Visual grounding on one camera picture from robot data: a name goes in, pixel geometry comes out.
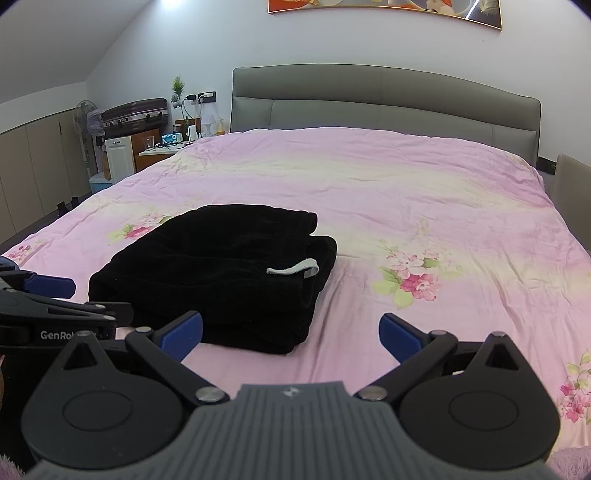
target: gray leather headboard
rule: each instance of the gray leather headboard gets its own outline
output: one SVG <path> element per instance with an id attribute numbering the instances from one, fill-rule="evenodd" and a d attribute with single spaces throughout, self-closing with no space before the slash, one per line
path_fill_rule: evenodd
<path id="1" fill-rule="evenodd" d="M 353 127 L 463 138 L 535 165 L 541 104 L 437 73 L 307 64 L 234 70 L 232 132 Z"/>

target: potted plant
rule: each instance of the potted plant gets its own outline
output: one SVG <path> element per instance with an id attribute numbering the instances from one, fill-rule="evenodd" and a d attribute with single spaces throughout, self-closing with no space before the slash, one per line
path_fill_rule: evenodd
<path id="1" fill-rule="evenodd" d="M 183 90 L 184 90 L 184 82 L 181 80 L 181 77 L 176 77 L 173 80 L 173 97 L 171 101 L 173 103 L 173 107 L 178 107 L 183 102 Z"/>

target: ceiling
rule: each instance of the ceiling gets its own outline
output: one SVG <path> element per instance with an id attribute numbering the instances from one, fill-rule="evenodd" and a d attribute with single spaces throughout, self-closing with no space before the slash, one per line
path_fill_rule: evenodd
<path id="1" fill-rule="evenodd" d="M 151 0 L 18 0 L 0 17 L 0 103 L 83 82 Z"/>

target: suitcase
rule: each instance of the suitcase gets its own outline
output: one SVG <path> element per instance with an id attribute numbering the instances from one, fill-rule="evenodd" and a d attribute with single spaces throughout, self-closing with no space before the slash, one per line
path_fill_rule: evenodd
<path id="1" fill-rule="evenodd" d="M 105 139 L 127 137 L 154 128 L 163 131 L 168 125 L 168 103 L 166 98 L 126 103 L 105 110 L 102 121 Z"/>

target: folded black clothing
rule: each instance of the folded black clothing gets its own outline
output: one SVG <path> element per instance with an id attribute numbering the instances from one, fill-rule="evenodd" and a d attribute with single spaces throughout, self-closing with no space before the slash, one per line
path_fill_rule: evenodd
<path id="1" fill-rule="evenodd" d="M 335 259 L 315 213 L 263 205 L 208 205 L 137 239 L 89 283 L 91 301 L 127 301 L 134 326 L 158 329 L 189 310 L 205 343 L 289 353 L 308 336 Z M 282 271 L 306 259 L 310 269 Z"/>

